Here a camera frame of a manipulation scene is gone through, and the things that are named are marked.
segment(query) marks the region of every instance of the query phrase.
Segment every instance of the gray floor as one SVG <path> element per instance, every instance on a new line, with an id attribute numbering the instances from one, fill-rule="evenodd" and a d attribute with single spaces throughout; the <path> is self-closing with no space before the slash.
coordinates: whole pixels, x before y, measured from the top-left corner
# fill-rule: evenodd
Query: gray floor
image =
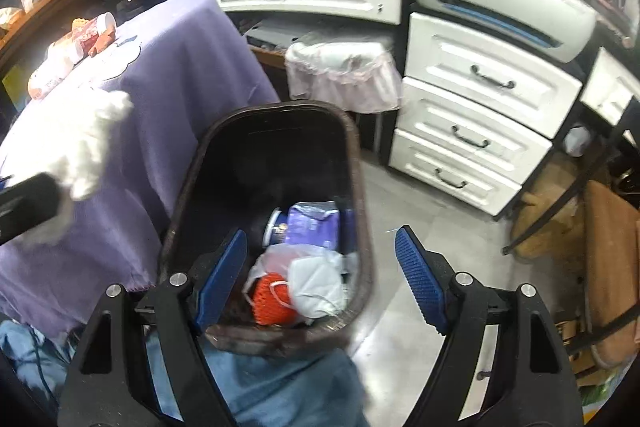
<path id="1" fill-rule="evenodd" d="M 557 312 L 565 295 L 578 293 L 573 280 L 558 273 L 548 258 L 523 264 L 503 256 L 510 223 L 495 222 L 461 201 L 364 161 L 370 234 L 377 285 L 360 320 L 353 360 L 367 391 L 372 427 L 405 422 L 433 368 L 443 337 L 425 324 L 394 254 L 394 234 L 410 225 L 428 250 L 444 254 L 456 271 L 467 271 L 487 286 L 515 289 L 523 282 L 538 288 Z M 497 327 L 487 328 L 478 370 L 490 370 Z M 479 410 L 488 381 L 474 381 L 462 417 Z"/>

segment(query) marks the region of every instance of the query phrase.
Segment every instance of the table covered with cloth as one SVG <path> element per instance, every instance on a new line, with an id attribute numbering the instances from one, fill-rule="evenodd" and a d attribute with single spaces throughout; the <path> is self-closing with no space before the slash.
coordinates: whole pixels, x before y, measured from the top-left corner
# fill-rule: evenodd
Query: table covered with cloth
<path id="1" fill-rule="evenodd" d="M 120 46 L 132 59 L 124 71 L 110 58 Z M 278 101 L 215 0 L 169 0 L 117 28 L 103 54 L 86 58 L 47 98 L 28 104 L 0 146 L 1 176 L 11 174 L 7 158 L 29 147 L 25 122 L 82 84 L 123 90 L 134 105 L 111 136 L 98 191 L 75 204 L 59 243 L 27 247 L 16 238 L 0 247 L 0 311 L 50 339 L 87 322 L 111 283 L 140 289 L 156 282 L 159 237 L 199 137 L 237 108 Z"/>

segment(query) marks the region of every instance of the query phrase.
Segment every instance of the trash bin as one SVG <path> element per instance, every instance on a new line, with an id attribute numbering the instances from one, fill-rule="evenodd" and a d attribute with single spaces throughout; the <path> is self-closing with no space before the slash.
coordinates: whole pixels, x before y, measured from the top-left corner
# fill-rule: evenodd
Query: trash bin
<path id="1" fill-rule="evenodd" d="M 373 282 L 359 156 L 351 119 L 322 102 L 240 109 L 207 131 L 162 245 L 159 279 L 187 271 L 197 256 L 215 250 L 231 229 L 247 233 L 247 260 L 219 322 L 206 331 L 215 347 L 247 355 L 287 356 L 348 344 L 353 321 L 366 305 Z M 309 327 L 257 326 L 241 290 L 263 251 L 268 217 L 276 207 L 328 200 L 340 210 L 338 250 L 350 261 L 347 308 Z"/>

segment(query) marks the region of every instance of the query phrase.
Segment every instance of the purple package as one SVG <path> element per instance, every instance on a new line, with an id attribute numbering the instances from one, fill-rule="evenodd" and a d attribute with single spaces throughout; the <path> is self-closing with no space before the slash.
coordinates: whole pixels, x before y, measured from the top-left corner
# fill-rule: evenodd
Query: purple package
<path id="1" fill-rule="evenodd" d="M 284 242 L 290 245 L 316 245 L 337 251 L 339 230 L 340 211 L 335 202 L 296 203 L 289 209 Z"/>

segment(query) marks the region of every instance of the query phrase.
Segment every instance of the black drawer handle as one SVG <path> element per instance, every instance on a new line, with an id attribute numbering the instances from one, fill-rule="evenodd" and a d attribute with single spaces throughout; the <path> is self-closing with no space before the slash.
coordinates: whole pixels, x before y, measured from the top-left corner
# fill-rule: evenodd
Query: black drawer handle
<path id="1" fill-rule="evenodd" d="M 485 74 L 480 73 L 480 68 L 478 68 L 478 66 L 476 66 L 475 64 L 471 66 L 471 73 L 473 73 L 478 78 L 482 78 L 485 82 L 493 84 L 497 87 L 503 87 L 504 89 L 513 89 L 514 87 L 516 87 L 516 83 L 513 82 L 513 80 L 510 80 L 506 84 L 503 84 L 499 80 L 495 80 L 495 78 L 491 78 L 490 76 L 486 76 Z"/>
<path id="2" fill-rule="evenodd" d="M 453 188 L 465 188 L 466 187 L 466 182 L 465 181 L 460 182 L 460 185 L 456 185 L 455 183 L 452 183 L 449 180 L 443 178 L 442 177 L 442 169 L 440 169 L 440 168 L 436 168 L 436 176 L 438 177 L 438 179 L 441 182 L 446 183 L 447 185 L 449 185 L 449 187 L 453 187 Z"/>
<path id="3" fill-rule="evenodd" d="M 467 138 L 466 136 L 462 136 L 461 134 L 459 134 L 460 127 L 458 127 L 457 125 L 451 126 L 451 132 L 453 133 L 453 136 L 458 138 L 461 142 L 467 143 L 472 147 L 476 147 L 477 149 L 484 149 L 485 147 L 489 147 L 491 145 L 491 142 L 487 139 L 482 140 L 482 143 L 478 143 L 474 142 L 470 138 Z"/>

